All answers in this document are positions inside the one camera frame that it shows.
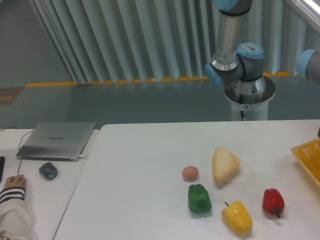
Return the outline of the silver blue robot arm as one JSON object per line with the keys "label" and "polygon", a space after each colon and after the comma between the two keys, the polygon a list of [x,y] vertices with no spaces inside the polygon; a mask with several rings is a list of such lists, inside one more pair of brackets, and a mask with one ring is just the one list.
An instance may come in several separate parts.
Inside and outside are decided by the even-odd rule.
{"label": "silver blue robot arm", "polygon": [[215,52],[205,66],[208,80],[224,88],[233,83],[264,90],[263,72],[281,67],[320,81],[320,49],[308,41],[320,33],[317,0],[216,0],[220,19]]}

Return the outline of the striped sleeve forearm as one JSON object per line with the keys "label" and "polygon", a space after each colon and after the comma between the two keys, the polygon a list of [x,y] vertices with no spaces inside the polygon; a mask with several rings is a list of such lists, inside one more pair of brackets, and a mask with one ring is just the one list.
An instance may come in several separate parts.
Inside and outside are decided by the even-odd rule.
{"label": "striped sleeve forearm", "polygon": [[25,189],[9,187],[0,192],[0,238],[2,240],[32,240],[33,224]]}

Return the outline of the person's hand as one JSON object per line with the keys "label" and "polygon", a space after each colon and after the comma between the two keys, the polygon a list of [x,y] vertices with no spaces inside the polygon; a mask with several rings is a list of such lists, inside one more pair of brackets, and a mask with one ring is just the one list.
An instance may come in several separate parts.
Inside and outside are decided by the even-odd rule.
{"label": "person's hand", "polygon": [[5,181],[3,191],[18,192],[27,188],[27,178],[22,175],[10,176]]}

